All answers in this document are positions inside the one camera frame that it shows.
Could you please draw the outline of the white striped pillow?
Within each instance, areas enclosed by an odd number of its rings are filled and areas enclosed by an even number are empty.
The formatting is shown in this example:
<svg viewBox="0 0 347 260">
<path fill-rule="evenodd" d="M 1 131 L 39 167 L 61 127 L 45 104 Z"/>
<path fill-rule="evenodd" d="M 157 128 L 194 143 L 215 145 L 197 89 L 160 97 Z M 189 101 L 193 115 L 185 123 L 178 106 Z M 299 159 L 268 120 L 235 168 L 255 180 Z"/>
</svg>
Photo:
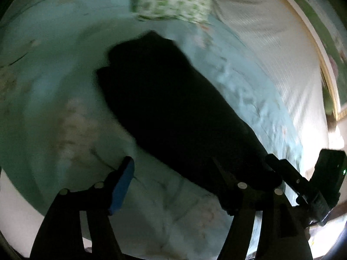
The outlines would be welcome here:
<svg viewBox="0 0 347 260">
<path fill-rule="evenodd" d="M 328 143 L 315 44 L 286 0 L 215 0 L 213 14 L 262 62 L 302 144 Z"/>
</svg>

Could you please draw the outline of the black pants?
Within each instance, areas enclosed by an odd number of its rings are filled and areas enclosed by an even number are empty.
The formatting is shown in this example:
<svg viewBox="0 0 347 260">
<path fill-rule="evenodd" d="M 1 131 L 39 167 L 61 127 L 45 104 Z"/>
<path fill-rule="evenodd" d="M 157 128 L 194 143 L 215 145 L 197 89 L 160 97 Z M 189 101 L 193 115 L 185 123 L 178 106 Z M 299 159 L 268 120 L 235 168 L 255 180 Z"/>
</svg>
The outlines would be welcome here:
<svg viewBox="0 0 347 260">
<path fill-rule="evenodd" d="M 173 41 L 150 31 L 108 49 L 95 80 L 117 122 L 150 156 L 215 195 L 283 181 L 255 132 Z"/>
</svg>

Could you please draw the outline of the gold framed headboard panel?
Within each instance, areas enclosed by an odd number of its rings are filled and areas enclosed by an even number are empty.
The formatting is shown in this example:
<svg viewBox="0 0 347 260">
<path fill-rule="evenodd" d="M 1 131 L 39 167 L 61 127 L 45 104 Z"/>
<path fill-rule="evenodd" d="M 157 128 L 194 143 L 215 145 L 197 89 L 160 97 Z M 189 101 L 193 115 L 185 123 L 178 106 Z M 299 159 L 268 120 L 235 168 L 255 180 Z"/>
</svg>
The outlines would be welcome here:
<svg viewBox="0 0 347 260">
<path fill-rule="evenodd" d="M 346 29 L 327 0 L 287 0 L 316 39 L 336 120 L 346 118 Z"/>
</svg>

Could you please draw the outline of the light blue floral bedsheet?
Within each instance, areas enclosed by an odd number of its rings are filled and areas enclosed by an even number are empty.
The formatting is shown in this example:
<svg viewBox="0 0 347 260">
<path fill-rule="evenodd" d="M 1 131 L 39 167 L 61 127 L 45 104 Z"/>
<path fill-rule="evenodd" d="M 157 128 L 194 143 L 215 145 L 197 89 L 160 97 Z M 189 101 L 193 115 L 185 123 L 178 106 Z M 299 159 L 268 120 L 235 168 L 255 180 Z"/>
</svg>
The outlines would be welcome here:
<svg viewBox="0 0 347 260">
<path fill-rule="evenodd" d="M 255 132 L 299 167 L 302 146 L 263 63 L 224 23 L 140 21 L 131 0 L 15 0 L 1 20 L 1 232 L 30 254 L 58 190 L 103 180 L 124 156 L 135 178 L 111 218 L 146 259 L 215 259 L 232 218 L 207 191 L 140 150 L 95 87 L 107 49 L 155 31 L 173 40 Z"/>
</svg>

